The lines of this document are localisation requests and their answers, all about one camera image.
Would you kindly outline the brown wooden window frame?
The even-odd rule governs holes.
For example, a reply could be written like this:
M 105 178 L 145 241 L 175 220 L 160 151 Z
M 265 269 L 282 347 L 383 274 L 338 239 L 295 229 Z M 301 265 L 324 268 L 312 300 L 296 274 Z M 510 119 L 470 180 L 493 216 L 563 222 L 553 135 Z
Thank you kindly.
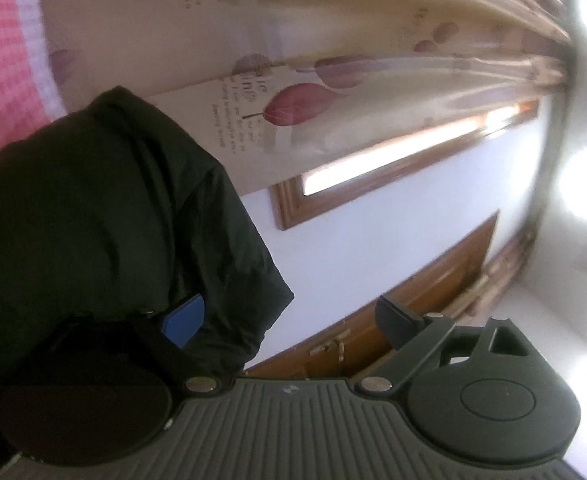
M 539 100 L 423 129 L 303 172 L 269 188 L 276 224 L 286 231 L 400 178 L 436 165 L 537 117 Z

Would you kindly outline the worn wooden door frame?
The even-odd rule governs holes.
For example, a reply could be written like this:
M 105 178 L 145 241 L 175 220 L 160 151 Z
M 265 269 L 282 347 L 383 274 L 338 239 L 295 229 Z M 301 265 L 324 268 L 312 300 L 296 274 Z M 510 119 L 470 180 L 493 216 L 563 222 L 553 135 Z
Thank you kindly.
M 534 242 L 532 230 L 515 235 L 442 314 L 462 326 L 484 324 L 525 267 Z

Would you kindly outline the pink checkered bed sheet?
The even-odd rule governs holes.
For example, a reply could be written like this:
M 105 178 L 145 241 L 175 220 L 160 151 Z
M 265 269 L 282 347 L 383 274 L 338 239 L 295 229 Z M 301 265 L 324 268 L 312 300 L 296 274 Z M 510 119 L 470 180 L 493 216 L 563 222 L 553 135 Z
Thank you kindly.
M 66 114 L 40 0 L 0 0 L 0 150 Z

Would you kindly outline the large black garment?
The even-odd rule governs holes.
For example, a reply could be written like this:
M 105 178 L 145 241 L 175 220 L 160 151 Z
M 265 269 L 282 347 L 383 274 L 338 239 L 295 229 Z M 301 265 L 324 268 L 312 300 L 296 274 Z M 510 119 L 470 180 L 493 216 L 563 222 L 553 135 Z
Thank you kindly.
M 182 351 L 161 333 L 200 295 Z M 223 166 L 124 88 L 0 151 L 0 468 L 147 441 L 191 376 L 235 378 L 293 295 Z

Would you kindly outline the brown wooden door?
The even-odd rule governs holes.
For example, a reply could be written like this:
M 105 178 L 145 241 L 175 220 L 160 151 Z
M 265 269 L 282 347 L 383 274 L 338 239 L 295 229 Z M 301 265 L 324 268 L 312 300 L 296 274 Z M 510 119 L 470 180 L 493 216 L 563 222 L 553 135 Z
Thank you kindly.
M 423 315 L 440 312 L 479 278 L 499 213 L 495 212 L 456 245 L 381 297 L 342 318 L 301 344 L 252 366 L 253 378 L 304 379 L 352 377 L 397 348 L 425 325 Z M 309 351 L 347 329 L 345 356 L 336 350 L 309 356 Z

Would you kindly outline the beige leaf print curtain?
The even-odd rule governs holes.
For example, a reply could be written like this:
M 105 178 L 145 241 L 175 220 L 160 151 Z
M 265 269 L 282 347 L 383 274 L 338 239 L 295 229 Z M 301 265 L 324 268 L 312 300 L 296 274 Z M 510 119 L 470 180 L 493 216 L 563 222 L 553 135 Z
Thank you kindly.
M 42 0 L 68 110 L 123 87 L 251 193 L 566 78 L 566 0 Z

